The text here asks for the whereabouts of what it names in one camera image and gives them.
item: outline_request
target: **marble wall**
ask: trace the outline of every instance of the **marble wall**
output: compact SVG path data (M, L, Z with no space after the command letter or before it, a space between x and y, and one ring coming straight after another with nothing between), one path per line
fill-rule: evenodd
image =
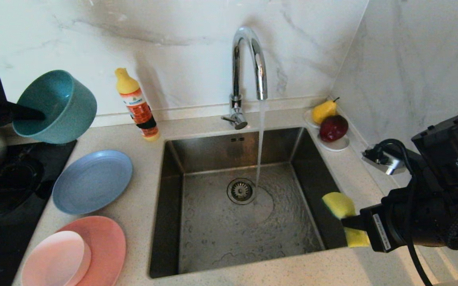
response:
M0 76L16 101L40 74L65 69L93 91L98 114L126 112L117 67L138 77L153 109L227 103L232 38L248 25L265 51L270 98L324 95L367 2L0 0ZM255 100L243 57L245 99Z
M413 148L458 114L458 1L370 0L332 92L368 143Z

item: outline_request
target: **apple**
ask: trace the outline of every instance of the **apple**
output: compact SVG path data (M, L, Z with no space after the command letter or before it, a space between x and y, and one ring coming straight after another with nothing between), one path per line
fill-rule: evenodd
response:
M319 136L322 141L333 142L342 138L348 129L349 124L344 117L340 115L328 116L321 123Z

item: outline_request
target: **pink plate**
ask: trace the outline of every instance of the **pink plate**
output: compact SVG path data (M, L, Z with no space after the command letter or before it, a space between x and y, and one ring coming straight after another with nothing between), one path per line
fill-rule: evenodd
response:
M80 234L91 248L91 265L77 286L113 286L125 262L126 241L121 227L104 216L88 216L62 227Z

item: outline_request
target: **sponge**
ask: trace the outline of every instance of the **sponge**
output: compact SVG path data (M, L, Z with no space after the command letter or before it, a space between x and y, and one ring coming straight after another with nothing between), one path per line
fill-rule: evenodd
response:
M325 194L323 196L323 202L338 219L356 215L353 200L343 193L331 192ZM354 228L344 227L344 232L347 245L350 248L367 247L371 244L367 232L364 232L363 230L355 230Z

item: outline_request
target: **chrome faucet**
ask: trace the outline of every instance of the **chrome faucet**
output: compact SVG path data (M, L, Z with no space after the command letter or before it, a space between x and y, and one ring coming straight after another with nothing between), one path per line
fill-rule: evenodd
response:
M242 40L247 42L254 63L254 72L256 73L256 91L258 100L268 98L268 85L266 83L266 65L264 55L260 47L259 39L256 33L249 27L241 27L236 31L233 38L233 93L229 95L229 104L231 111L229 118L222 116L222 119L231 122L236 130L247 126L245 114L241 106L242 96L240 94L240 43Z

